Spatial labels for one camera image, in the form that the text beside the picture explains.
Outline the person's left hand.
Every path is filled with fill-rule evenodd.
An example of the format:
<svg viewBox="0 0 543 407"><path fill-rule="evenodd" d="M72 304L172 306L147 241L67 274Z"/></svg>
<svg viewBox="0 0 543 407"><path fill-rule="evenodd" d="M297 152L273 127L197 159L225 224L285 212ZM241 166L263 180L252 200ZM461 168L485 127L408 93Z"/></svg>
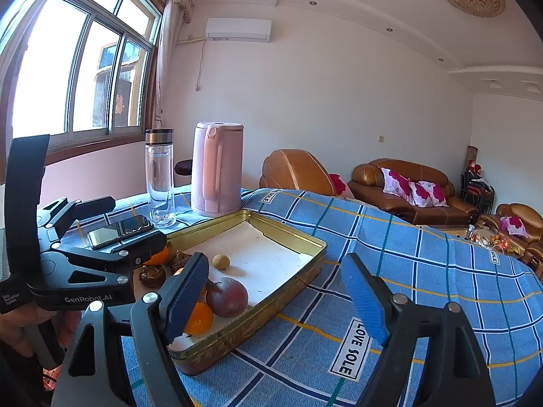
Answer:
<svg viewBox="0 0 543 407"><path fill-rule="evenodd" d="M0 319L1 341L12 347L19 355L32 357L35 351L24 328L30 325L42 324L56 315L56 311L43 310L35 302L2 314ZM60 316L57 336L62 348L70 346L80 320L80 311L64 311Z"/></svg>

